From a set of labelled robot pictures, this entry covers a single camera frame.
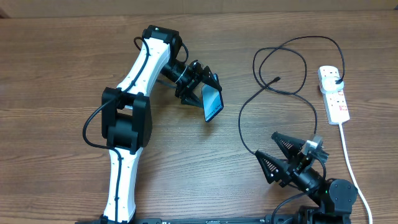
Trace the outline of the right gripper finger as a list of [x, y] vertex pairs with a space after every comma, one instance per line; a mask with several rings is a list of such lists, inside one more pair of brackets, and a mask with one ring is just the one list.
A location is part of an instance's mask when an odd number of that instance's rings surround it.
[[271, 139], [275, 141], [288, 160], [291, 160], [293, 157], [297, 156], [306, 143], [306, 141], [302, 139], [286, 136], [278, 132], [274, 132], [271, 136]]
[[279, 185], [288, 185], [291, 183], [292, 178], [289, 174], [290, 165], [287, 162], [261, 151], [256, 151], [255, 156], [269, 184], [279, 181], [281, 181]]

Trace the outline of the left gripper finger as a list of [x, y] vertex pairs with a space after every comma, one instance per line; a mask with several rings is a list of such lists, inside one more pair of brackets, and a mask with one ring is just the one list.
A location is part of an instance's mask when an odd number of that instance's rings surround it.
[[202, 75], [203, 75], [203, 79], [202, 82], [206, 85], [211, 86], [212, 88], [221, 91], [222, 87], [219, 83], [218, 80], [216, 80], [216, 78], [214, 77], [214, 75], [212, 74], [209, 66], [206, 66], [203, 71], [202, 71]]
[[203, 103], [201, 102], [199, 97], [197, 97], [196, 94], [194, 94], [190, 90], [181, 92], [180, 99], [182, 105], [190, 105], [203, 108]]

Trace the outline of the Samsung Galaxy smartphone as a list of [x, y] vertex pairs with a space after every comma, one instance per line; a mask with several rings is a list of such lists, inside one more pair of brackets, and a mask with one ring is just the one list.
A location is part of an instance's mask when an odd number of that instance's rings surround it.
[[201, 89], [205, 121], [209, 123], [224, 108], [221, 92], [209, 85]]

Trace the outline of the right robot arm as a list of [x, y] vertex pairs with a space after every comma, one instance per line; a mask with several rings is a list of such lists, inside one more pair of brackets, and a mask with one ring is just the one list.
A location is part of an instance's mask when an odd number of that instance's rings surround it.
[[[358, 189], [345, 179], [326, 178], [325, 163], [328, 153], [323, 150], [323, 138], [314, 134], [303, 140], [274, 132], [271, 139], [282, 151], [285, 159], [256, 151], [265, 178], [269, 184], [281, 187], [294, 184], [301, 193], [280, 203], [266, 223], [350, 223], [352, 207]], [[279, 209], [302, 196], [308, 196], [315, 207], [301, 206], [293, 215], [278, 215]]]

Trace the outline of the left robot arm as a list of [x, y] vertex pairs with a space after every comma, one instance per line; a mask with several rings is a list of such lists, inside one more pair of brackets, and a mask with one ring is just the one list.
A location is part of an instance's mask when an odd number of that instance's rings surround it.
[[178, 31], [149, 26], [141, 37], [139, 56], [116, 88], [105, 88], [101, 99], [101, 133], [111, 158], [109, 195], [100, 223], [132, 223], [139, 158], [152, 134], [150, 93], [159, 75], [175, 83], [183, 105], [204, 110], [211, 121], [224, 108], [217, 74], [199, 61], [177, 60], [184, 46]]

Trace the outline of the white charger plug adapter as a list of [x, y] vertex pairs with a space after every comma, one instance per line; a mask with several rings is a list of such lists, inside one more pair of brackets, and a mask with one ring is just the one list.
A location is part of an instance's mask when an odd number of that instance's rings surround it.
[[320, 91], [323, 94], [330, 94], [342, 90], [344, 85], [339, 77], [321, 77]]

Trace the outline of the white power strip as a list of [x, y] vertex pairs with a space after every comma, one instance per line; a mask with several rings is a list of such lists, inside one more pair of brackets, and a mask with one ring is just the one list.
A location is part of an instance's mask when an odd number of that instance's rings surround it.
[[[324, 65], [318, 69], [319, 86], [321, 77], [339, 77], [336, 67]], [[332, 125], [343, 124], [350, 119], [349, 111], [343, 89], [330, 94], [322, 94], [328, 123]]]

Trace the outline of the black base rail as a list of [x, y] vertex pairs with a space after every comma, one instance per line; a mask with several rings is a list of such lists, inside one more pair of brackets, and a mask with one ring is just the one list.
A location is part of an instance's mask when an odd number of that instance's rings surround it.
[[214, 219], [174, 219], [161, 220], [160, 218], [136, 218], [132, 224], [297, 224], [297, 223], [319, 223], [319, 224], [343, 224], [341, 218], [323, 217], [320, 214], [315, 215], [312, 221], [306, 221], [304, 218], [299, 220], [295, 215], [276, 215], [271, 222], [271, 215], [265, 218], [214, 218]]

